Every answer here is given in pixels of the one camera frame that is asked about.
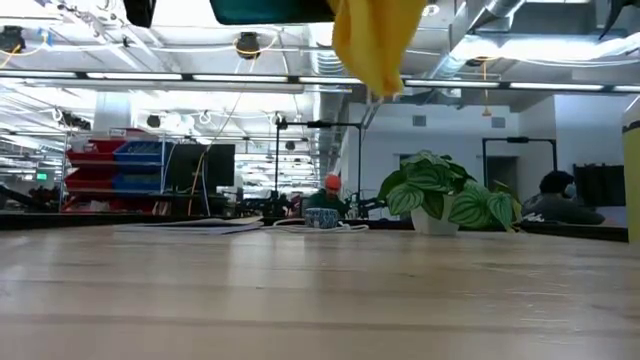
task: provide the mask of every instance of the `ceiling light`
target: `ceiling light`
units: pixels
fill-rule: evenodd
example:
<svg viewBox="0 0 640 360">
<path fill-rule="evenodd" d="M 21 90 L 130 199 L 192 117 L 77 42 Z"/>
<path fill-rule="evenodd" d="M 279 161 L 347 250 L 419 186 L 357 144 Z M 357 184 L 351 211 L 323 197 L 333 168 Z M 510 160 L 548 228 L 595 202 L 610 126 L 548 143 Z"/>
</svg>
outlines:
<svg viewBox="0 0 640 360">
<path fill-rule="evenodd" d="M 247 76 L 247 75 L 193 75 L 197 81 L 216 82 L 253 82 L 253 83 L 286 83 L 289 79 L 286 76 Z"/>
<path fill-rule="evenodd" d="M 182 80 L 180 74 L 154 74 L 154 73 L 87 73 L 91 79 L 114 80 Z"/>
<path fill-rule="evenodd" d="M 66 71 L 0 70 L 0 77 L 76 78 L 76 74 L 72 72 L 66 72 Z"/>
<path fill-rule="evenodd" d="M 300 76 L 298 78 L 300 84 L 313 85 L 357 85 L 362 81 L 349 77 L 324 77 L 324 76 Z"/>
<path fill-rule="evenodd" d="M 405 80 L 407 86 L 444 87 L 444 88 L 480 88 L 493 89 L 500 86 L 490 81 L 456 81 L 456 80 Z"/>
<path fill-rule="evenodd" d="M 604 86 L 591 84 L 511 83 L 511 88 L 527 90 L 598 91 L 602 90 Z"/>
<path fill-rule="evenodd" d="M 440 12 L 440 6 L 436 4 L 427 5 L 424 10 L 422 10 L 422 16 L 436 16 Z"/>
<path fill-rule="evenodd" d="M 640 85 L 618 85 L 613 87 L 615 92 L 640 92 Z"/>
</svg>

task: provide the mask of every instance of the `potted plant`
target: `potted plant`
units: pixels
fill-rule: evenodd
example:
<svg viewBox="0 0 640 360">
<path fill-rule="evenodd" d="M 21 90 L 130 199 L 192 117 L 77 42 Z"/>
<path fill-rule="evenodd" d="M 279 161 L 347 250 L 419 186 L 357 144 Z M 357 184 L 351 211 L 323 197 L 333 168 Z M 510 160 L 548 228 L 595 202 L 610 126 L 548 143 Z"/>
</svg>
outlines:
<svg viewBox="0 0 640 360">
<path fill-rule="evenodd" d="M 416 231 L 430 235 L 455 235 L 458 226 L 482 229 L 499 224 L 513 231 L 520 203 L 508 186 L 497 183 L 496 192 L 478 184 L 451 156 L 423 150 L 401 162 L 380 187 L 392 215 L 411 212 Z"/>
</svg>

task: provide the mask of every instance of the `ceiling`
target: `ceiling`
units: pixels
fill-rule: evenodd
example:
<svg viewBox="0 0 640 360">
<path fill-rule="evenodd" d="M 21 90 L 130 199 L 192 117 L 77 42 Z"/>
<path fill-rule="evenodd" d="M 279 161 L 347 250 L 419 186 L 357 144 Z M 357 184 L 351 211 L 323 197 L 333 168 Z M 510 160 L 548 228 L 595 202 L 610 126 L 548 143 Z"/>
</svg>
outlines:
<svg viewBox="0 0 640 360">
<path fill-rule="evenodd" d="M 606 13 L 607 4 L 606 0 L 571 5 L 551 2 L 539 4 L 527 1 L 516 12 L 510 32 L 498 34 L 502 38 L 494 33 L 481 36 L 502 44 L 503 49 L 509 40 L 513 40 L 514 37 L 510 35 L 514 33 L 526 36 L 528 40 L 546 41 L 542 44 L 540 41 L 529 41 L 525 47 L 525 50 L 529 50 L 526 59 L 514 59 L 513 56 L 506 58 L 500 54 L 500 57 L 487 61 L 486 67 L 464 65 L 457 69 L 454 77 L 473 80 L 553 82 L 597 79 L 599 82 L 612 83 L 640 82 L 636 49 L 613 56 L 608 53 L 605 58 L 598 57 L 598 63 L 593 59 L 573 62 L 549 60 L 563 48 L 571 52 L 574 42 L 570 43 L 570 40 L 591 39 L 589 41 L 597 43 L 595 39 L 604 21 L 606 14 L 603 13 Z M 61 3 L 71 10 L 59 10 Z M 464 12 L 470 11 L 465 7 L 472 9 L 473 6 L 463 5 L 461 0 L 431 3 L 439 6 L 439 12 L 422 18 L 405 54 L 401 71 L 406 76 L 429 77 L 439 69 L 439 64 L 446 60 L 447 54 L 459 53 L 460 44 L 465 43 L 454 36 L 454 30 Z M 637 10 L 626 9 L 612 38 L 624 38 L 640 31 L 639 16 Z M 8 10 L 3 8 L 3 14 L 0 15 L 0 26 L 11 24 L 24 27 L 23 37 L 27 48 L 23 54 L 17 55 L 28 56 L 12 57 L 4 69 L 313 75 L 314 69 L 317 69 L 314 66 L 318 61 L 317 54 L 332 54 L 317 46 L 318 37 L 326 37 L 327 34 L 319 34 L 306 24 L 220 25 L 208 0 L 158 0 L 150 29 L 130 25 L 121 0 L 20 0 L 12 2 Z M 241 32 L 247 31 L 259 35 L 263 49 L 255 61 L 243 60 L 236 53 L 234 41 Z M 550 38 L 554 36 L 562 37 L 564 41 L 555 48 Z M 522 41 L 514 40 L 509 44 L 516 43 Z M 6 56 L 0 55 L 0 62 L 5 59 Z M 345 121 L 340 118 L 344 103 L 366 100 L 362 91 L 335 86 L 222 84 L 165 89 L 150 83 L 144 88 L 114 89 L 101 83 L 91 86 L 52 83 L 46 87 L 34 87 L 28 83 L 0 82 L 0 128 L 63 132 L 66 129 L 58 125 L 55 108 L 72 111 L 92 121 L 97 94 L 106 90 L 130 94 L 136 108 L 135 120 L 142 128 L 147 128 L 147 116 L 156 114 L 163 118 L 161 131 L 222 137 L 272 138 L 275 136 L 273 119 L 276 112 L 292 121 L 311 121 L 317 120 L 319 114 L 324 114 L 324 106 L 334 111 L 331 115 L 335 116 L 334 121 Z M 416 92 L 407 91 L 405 95 L 410 97 Z M 329 102 L 331 96 L 339 96 L 338 101 Z M 546 95 L 494 91 L 487 100 L 484 91 L 439 92 L 437 96 L 429 96 L 428 103 L 457 107 L 489 103 L 510 106 L 512 111 L 517 112 L 530 106 L 532 99 L 543 96 Z M 292 137 L 308 138 L 309 142 L 300 143 L 297 151 L 307 152 L 317 160 L 314 163 L 316 177 L 326 172 L 331 159 L 337 156 L 341 132 L 333 129 L 324 136 L 320 130 L 299 127 L 287 133 Z M 251 146 L 255 151 L 265 151 L 265 147 L 273 149 L 275 143 L 254 141 Z"/>
</svg>

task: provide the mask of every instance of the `cable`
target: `cable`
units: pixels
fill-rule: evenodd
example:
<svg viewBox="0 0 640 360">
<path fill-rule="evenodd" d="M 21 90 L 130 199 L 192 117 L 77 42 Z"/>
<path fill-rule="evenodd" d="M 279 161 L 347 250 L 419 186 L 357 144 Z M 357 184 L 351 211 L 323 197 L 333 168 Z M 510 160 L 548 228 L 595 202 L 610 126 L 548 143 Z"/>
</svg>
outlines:
<svg viewBox="0 0 640 360">
<path fill-rule="evenodd" d="M 256 65 L 256 61 L 257 61 L 257 59 L 253 60 L 253 62 L 251 63 L 251 68 L 249 68 L 249 73 L 253 72 L 253 68 Z M 204 159 L 204 155 L 209 152 L 209 150 L 211 149 L 211 145 L 213 145 L 213 142 L 224 131 L 224 129 L 227 127 L 227 124 L 229 124 L 229 120 L 231 120 L 231 116 L 236 111 L 236 108 L 238 107 L 238 103 L 240 102 L 240 99 L 242 98 L 242 95 L 244 94 L 244 89 L 246 87 L 247 87 L 247 84 L 244 84 L 242 86 L 242 91 L 240 91 L 240 94 L 238 94 L 238 98 L 236 99 L 235 104 L 233 104 L 233 108 L 231 109 L 231 112 L 229 113 L 229 116 L 227 116 L 226 121 L 224 122 L 222 127 L 220 127 L 220 130 L 218 131 L 216 136 L 214 136 L 213 139 L 211 140 L 211 144 L 209 144 L 209 146 L 207 146 L 207 149 L 202 152 L 202 155 L 200 155 L 200 160 L 198 161 L 198 168 L 196 169 L 196 175 L 193 177 L 193 186 L 191 187 L 191 196 L 193 196 L 193 194 L 196 191 L 196 183 L 198 182 L 198 176 L 200 175 L 200 166 L 202 165 L 202 160 Z M 209 208 L 209 205 L 208 205 L 208 203 L 209 203 L 209 194 L 207 193 L 207 186 L 206 186 L 206 183 L 204 182 L 204 178 L 203 178 L 203 183 L 202 183 L 202 190 L 203 190 L 204 196 L 206 197 L 207 209 L 208 209 Z M 189 215 L 189 216 L 191 215 L 191 204 L 192 204 L 192 202 L 193 202 L 193 198 L 190 198 L 189 199 L 189 210 L 187 212 L 187 215 Z"/>
<path fill-rule="evenodd" d="M 191 205 L 193 203 L 193 194 L 196 191 L 196 183 L 198 182 L 198 175 L 200 174 L 200 166 L 202 165 L 202 159 L 204 158 L 205 153 L 206 151 L 203 151 L 202 155 L 200 155 L 200 160 L 198 160 L 198 167 L 196 168 L 196 176 L 193 177 L 193 184 L 191 185 L 191 197 L 189 198 L 189 209 L 187 210 L 187 216 L 191 216 Z"/>
<path fill-rule="evenodd" d="M 0 64 L 0 69 L 2 69 L 3 67 L 5 67 L 9 61 L 11 61 L 11 58 L 18 52 L 20 51 L 20 45 L 17 45 L 15 48 L 13 48 L 13 50 L 9 53 L 9 56 L 7 56 L 7 58 L 2 62 L 2 64 Z"/>
<path fill-rule="evenodd" d="M 308 227 L 306 225 L 285 225 L 285 226 L 281 226 L 283 224 L 288 224 L 288 223 L 292 223 L 292 222 L 300 222 L 300 221 L 304 221 L 304 219 L 284 219 L 284 220 L 278 220 L 275 223 L 273 223 L 273 226 L 270 228 L 265 228 L 265 230 L 280 230 L 280 231 L 286 231 L 289 233 L 294 233 L 294 234 L 314 234 L 314 233 L 358 233 L 358 232 L 363 232 L 363 231 L 367 231 L 369 230 L 369 226 L 368 225 L 356 225 L 356 226 L 350 226 L 347 224 L 343 224 L 342 222 L 339 222 L 339 226 L 331 228 L 331 229 L 318 229 L 318 228 L 312 228 L 312 227 Z"/>
<path fill-rule="evenodd" d="M 253 68 L 256 65 L 256 60 L 253 60 L 253 62 L 251 63 L 251 68 L 249 68 L 249 74 L 251 74 L 253 72 Z M 240 94 L 238 94 L 238 98 L 236 99 L 235 104 L 233 104 L 233 108 L 231 109 L 231 112 L 229 113 L 229 115 L 227 116 L 227 119 L 225 120 L 224 124 L 220 127 L 220 130 L 218 131 L 218 133 L 216 134 L 216 136 L 213 137 L 213 140 L 211 140 L 211 143 L 213 143 L 218 136 L 220 136 L 220 134 L 222 134 L 222 132 L 224 131 L 224 129 L 227 127 L 227 124 L 229 124 L 229 121 L 231 120 L 231 116 L 233 115 L 233 113 L 236 111 L 236 108 L 238 107 L 238 103 L 240 103 L 240 99 L 242 98 L 242 95 L 244 94 L 244 89 L 247 87 L 247 84 L 244 84 L 242 86 L 242 91 L 240 91 Z"/>
<path fill-rule="evenodd" d="M 16 54 L 15 52 L 20 50 L 20 45 L 17 45 L 16 46 L 17 50 L 13 49 L 13 51 L 10 52 L 10 53 L 8 53 L 6 51 L 3 51 L 3 50 L 0 50 L 0 54 L 9 55 L 9 57 L 13 57 L 13 56 L 31 56 L 31 55 L 37 53 L 38 51 L 42 50 L 44 48 L 44 46 L 47 45 L 48 37 L 49 37 L 49 35 L 47 33 L 43 33 L 42 34 L 42 43 L 35 50 L 29 51 L 29 52 L 26 52 L 26 53 Z"/>
<path fill-rule="evenodd" d="M 171 151 L 169 151 L 169 157 L 167 157 L 167 163 L 164 165 L 164 174 L 162 175 L 162 178 L 164 179 L 164 186 L 167 186 L 167 173 L 169 172 L 169 165 L 171 164 L 171 157 L 173 156 L 173 150 L 176 149 L 176 144 L 173 144 L 173 146 L 171 147 Z"/>
<path fill-rule="evenodd" d="M 204 192 L 204 202 L 207 206 L 207 216 L 211 216 L 211 208 L 209 207 L 209 190 L 207 190 L 207 178 L 205 173 L 207 172 L 207 161 L 203 161 L 202 163 L 202 190 Z"/>
</svg>

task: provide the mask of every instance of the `mug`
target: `mug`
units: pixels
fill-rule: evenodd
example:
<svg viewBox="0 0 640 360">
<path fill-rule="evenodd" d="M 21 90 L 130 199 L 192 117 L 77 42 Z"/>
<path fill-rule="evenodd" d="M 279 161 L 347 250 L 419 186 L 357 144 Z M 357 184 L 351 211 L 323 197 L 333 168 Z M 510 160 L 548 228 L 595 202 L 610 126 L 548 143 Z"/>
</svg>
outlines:
<svg viewBox="0 0 640 360">
<path fill-rule="evenodd" d="M 340 213 L 335 209 L 309 208 L 304 212 L 305 225 L 316 229 L 333 229 L 339 220 Z"/>
</svg>

